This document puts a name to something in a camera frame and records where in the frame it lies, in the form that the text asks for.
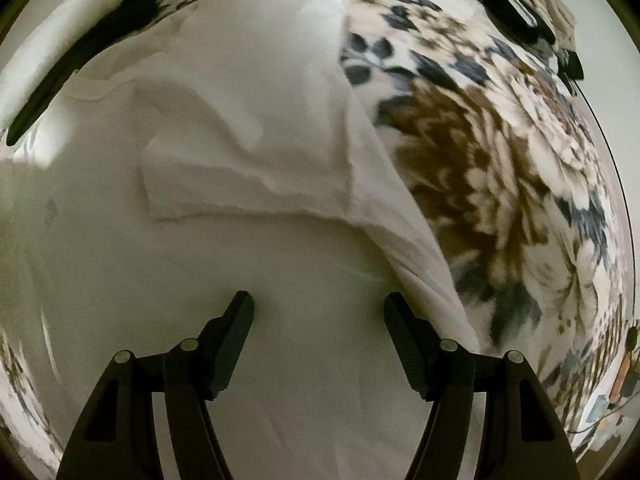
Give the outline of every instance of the floral pattern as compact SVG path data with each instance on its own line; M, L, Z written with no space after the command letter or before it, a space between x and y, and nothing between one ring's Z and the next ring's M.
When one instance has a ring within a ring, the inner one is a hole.
M194 3L167 4L154 23ZM574 429L626 328L626 255L571 94L486 16L465 14L469 0L349 3L340 63L440 243L483 352L525 351ZM62 446L5 338L0 362L54 471Z

